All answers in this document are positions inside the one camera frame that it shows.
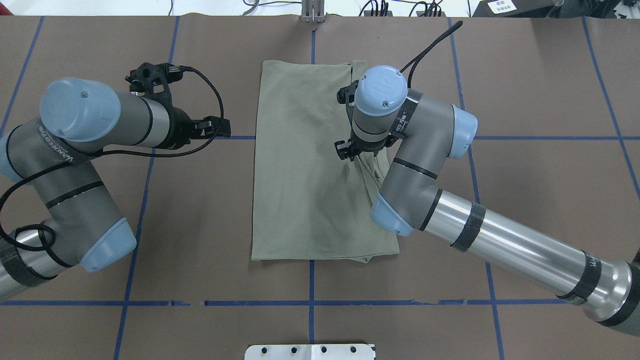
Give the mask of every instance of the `white bracket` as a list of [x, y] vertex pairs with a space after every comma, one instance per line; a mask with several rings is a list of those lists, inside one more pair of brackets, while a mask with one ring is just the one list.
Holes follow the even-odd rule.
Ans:
[[244, 360], [375, 360], [375, 345], [252, 345]]
[[302, 22], [324, 22], [324, 0], [302, 0]]

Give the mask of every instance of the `robotic arm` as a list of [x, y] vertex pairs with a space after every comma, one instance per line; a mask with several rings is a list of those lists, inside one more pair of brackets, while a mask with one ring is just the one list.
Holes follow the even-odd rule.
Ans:
[[601, 325], [640, 336], [640, 252], [632, 263], [604, 261], [436, 186], [445, 159], [463, 156], [475, 137], [473, 115], [407, 89], [389, 66], [367, 70], [337, 97], [351, 123], [350, 139], [335, 143], [341, 159], [403, 139], [371, 209], [378, 225], [401, 236], [433, 234], [538, 283]]
[[[51, 213], [40, 225], [20, 227], [0, 239], [0, 301], [38, 286], [78, 263], [88, 272], [130, 253], [136, 239], [100, 180], [91, 160], [107, 154], [175, 157], [191, 154], [215, 136], [231, 135], [220, 117], [191, 120], [173, 107], [168, 85], [199, 71], [169, 63], [144, 63], [126, 80], [131, 92], [103, 83], [63, 78], [51, 83], [40, 116], [0, 139], [0, 172], [20, 185], [31, 183]], [[144, 93], [142, 96], [132, 94]], [[103, 151], [109, 144], [178, 149], [190, 139], [209, 139], [181, 154]]]

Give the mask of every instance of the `folded cloth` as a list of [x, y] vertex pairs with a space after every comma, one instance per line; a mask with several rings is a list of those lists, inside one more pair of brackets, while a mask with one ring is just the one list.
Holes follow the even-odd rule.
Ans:
[[340, 160], [349, 137], [335, 94], [359, 79], [364, 61], [262, 65], [253, 180], [253, 260], [353, 259], [397, 254], [395, 234], [369, 217], [387, 153]]

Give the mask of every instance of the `sticker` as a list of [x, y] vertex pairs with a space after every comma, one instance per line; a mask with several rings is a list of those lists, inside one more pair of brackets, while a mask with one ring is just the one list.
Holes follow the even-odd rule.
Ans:
[[489, 8], [493, 13], [506, 13], [512, 12], [513, 10], [517, 10], [516, 6], [513, 4], [511, 0], [498, 0], [487, 3]]

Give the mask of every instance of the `light blue joint cap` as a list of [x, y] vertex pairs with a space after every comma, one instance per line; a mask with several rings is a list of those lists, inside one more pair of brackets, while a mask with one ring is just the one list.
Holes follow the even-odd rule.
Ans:
[[0, 138], [0, 174], [9, 178], [9, 180], [17, 183], [22, 180], [20, 175], [15, 172], [9, 163], [9, 154], [6, 151], [6, 143], [9, 141], [9, 136], [5, 135]]
[[467, 153], [467, 149], [474, 141], [476, 131], [478, 130], [478, 119], [475, 116], [460, 110], [455, 105], [453, 107], [453, 143], [449, 157], [460, 159]]
[[42, 96], [40, 118], [59, 138], [90, 142], [116, 126], [120, 100], [113, 89], [98, 81], [62, 78], [52, 82]]
[[401, 72], [388, 65], [378, 65], [362, 74], [355, 103], [366, 115], [385, 116], [398, 110], [408, 91]]
[[122, 259], [136, 248], [136, 237], [127, 222], [121, 218], [107, 230], [80, 260], [88, 272], [96, 272]]
[[396, 213], [380, 193], [378, 193], [378, 198], [371, 207], [371, 219], [376, 224], [400, 236], [409, 236], [413, 231], [411, 225], [407, 224], [407, 222]]

